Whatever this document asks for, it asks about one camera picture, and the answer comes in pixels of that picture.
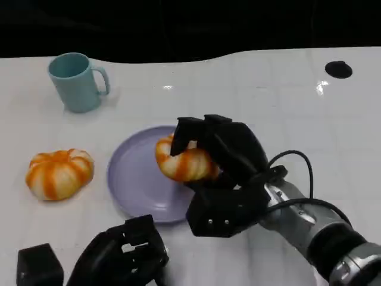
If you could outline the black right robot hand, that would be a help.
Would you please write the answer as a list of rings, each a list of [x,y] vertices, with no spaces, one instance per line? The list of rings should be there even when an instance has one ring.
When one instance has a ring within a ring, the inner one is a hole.
[[[196,141],[221,170],[215,179],[187,183],[194,191],[244,186],[268,168],[267,156],[252,130],[230,118],[216,114],[206,114],[203,119],[179,117],[170,154],[181,154],[190,141]]]

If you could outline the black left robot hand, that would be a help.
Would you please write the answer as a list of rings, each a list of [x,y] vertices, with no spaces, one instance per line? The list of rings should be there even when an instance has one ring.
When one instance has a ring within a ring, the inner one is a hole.
[[[169,261],[152,215],[100,232],[77,260],[67,285],[166,285]]]

